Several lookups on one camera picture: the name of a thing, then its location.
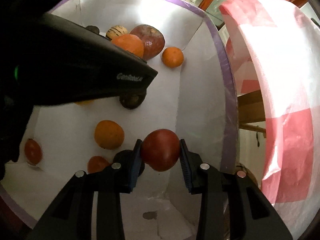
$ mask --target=purple tape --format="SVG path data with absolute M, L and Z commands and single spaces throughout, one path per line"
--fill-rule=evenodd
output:
M 54 11 L 56 8 L 66 3 L 69 0 L 62 0 L 49 12 Z M 220 67 L 222 71 L 223 82 L 225 86 L 225 100 L 226 100 L 226 126 L 224 130 L 223 148 L 222 148 L 222 159 L 220 164 L 220 171 L 233 173 L 236 163 L 236 142 L 238 139 L 238 127 L 237 127 L 237 96 L 235 83 L 231 68 L 229 65 L 228 57 L 224 48 L 224 45 L 220 39 L 218 30 L 206 13 L 200 8 L 191 5 L 182 0 L 165 0 L 167 2 L 179 5 L 196 15 L 204 18 L 215 47 L 217 49 Z M 36 224 L 36 220 L 31 217 L 25 210 L 23 210 L 15 201 L 9 196 L 5 189 L 0 184 L 0 196 L 11 208 L 11 210 L 29 227 L 33 228 Z

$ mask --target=red tomato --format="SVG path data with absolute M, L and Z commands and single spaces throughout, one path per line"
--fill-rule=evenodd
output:
M 40 145 L 33 139 L 28 139 L 24 146 L 24 153 L 28 161 L 36 165 L 42 160 L 42 151 Z
M 96 173 L 103 171 L 103 169 L 109 166 L 110 163 L 101 156 L 93 156 L 90 158 L 87 164 L 88 173 Z
M 155 130 L 144 139 L 140 154 L 142 160 L 155 171 L 167 171 L 179 158 L 179 138 L 173 131 Z

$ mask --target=green light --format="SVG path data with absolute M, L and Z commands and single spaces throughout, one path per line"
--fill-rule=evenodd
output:
M 14 69 L 14 77 L 15 77 L 16 81 L 18 81 L 18 67 L 19 66 L 16 66 L 16 68 Z

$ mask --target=silver screw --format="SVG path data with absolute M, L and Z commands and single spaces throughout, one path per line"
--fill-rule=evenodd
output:
M 200 165 L 200 168 L 203 170 L 208 170 L 210 168 L 210 165 L 208 163 L 202 163 Z
M 81 178 L 83 175 L 84 175 L 84 171 L 77 171 L 75 174 L 77 178 Z
M 113 163 L 113 164 L 111 165 L 111 167 L 112 167 L 114 170 L 117 170 L 117 169 L 121 168 L 121 164 L 120 164 L 120 163 Z
M 247 176 L 247 174 L 245 174 L 244 171 L 238 171 L 238 172 L 237 172 L 237 175 L 238 175 L 238 177 L 240 177 L 240 178 L 244 178 L 245 176 Z

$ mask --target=red and white checkered cloth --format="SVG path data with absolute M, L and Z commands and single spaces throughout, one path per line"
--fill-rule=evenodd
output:
M 320 207 L 320 30 L 285 0 L 226 0 L 227 53 L 238 94 L 261 88 L 261 190 L 297 239 Z

